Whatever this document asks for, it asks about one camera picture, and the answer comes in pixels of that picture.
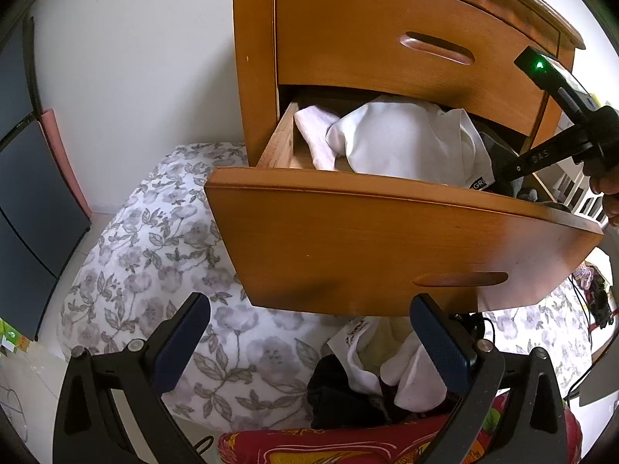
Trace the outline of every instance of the white wall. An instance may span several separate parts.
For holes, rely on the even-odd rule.
[[[175,145],[240,141],[232,0],[39,0],[35,55],[91,208],[115,212]]]
[[[545,0],[583,36],[587,50],[576,50],[574,76],[602,103],[619,108],[619,57],[582,0]]]

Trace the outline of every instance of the tile floor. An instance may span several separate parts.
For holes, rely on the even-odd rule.
[[[112,217],[93,214],[91,230],[76,248],[50,299],[39,331],[39,341],[30,345],[28,353],[18,351],[6,357],[0,355],[0,406],[41,464],[52,464],[56,406],[67,367],[56,337],[60,308],[86,256]],[[157,464],[137,429],[124,396],[117,395],[115,399],[138,456],[148,464]],[[219,437],[203,426],[184,420],[178,423],[191,442],[197,442],[208,434],[213,434],[215,441]],[[221,462],[216,445],[206,451],[203,457],[209,463]]]

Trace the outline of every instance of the pink rolled mat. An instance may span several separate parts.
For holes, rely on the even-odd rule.
[[[49,109],[43,112],[41,116],[41,120],[43,121],[43,134],[45,134],[45,138],[47,139],[47,144],[50,146],[50,150],[56,160],[56,164],[60,169],[60,172],[63,175],[64,181],[69,186],[69,189],[75,200],[83,209],[84,213],[87,217],[92,217],[92,211],[88,207],[88,203],[86,202],[86,198],[82,193],[82,189],[79,187],[77,183],[77,179],[75,178],[75,174],[73,174],[73,169],[71,168],[71,164],[69,164],[69,158],[67,158],[67,153],[64,151],[63,141],[60,137],[60,131],[58,130],[58,124],[56,123],[56,116],[54,115],[54,110]]]

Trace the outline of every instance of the recessed handle cutout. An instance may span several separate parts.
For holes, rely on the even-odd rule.
[[[468,288],[499,285],[508,277],[506,272],[454,272],[424,274],[413,282],[422,288]]]
[[[470,66],[475,63],[475,56],[469,49],[436,36],[407,31],[400,37],[400,43],[414,51],[437,55],[459,64]]]

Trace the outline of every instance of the floral bedsheet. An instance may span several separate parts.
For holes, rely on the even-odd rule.
[[[245,147],[177,147],[129,196],[88,254],[61,309],[58,338],[93,354],[147,338],[193,291],[211,320],[176,388],[163,401],[216,431],[308,427],[306,385],[345,317],[251,305],[205,201],[216,167],[247,165]],[[496,343],[549,349],[562,392],[590,364],[584,314],[563,284],[533,307],[488,313]]]

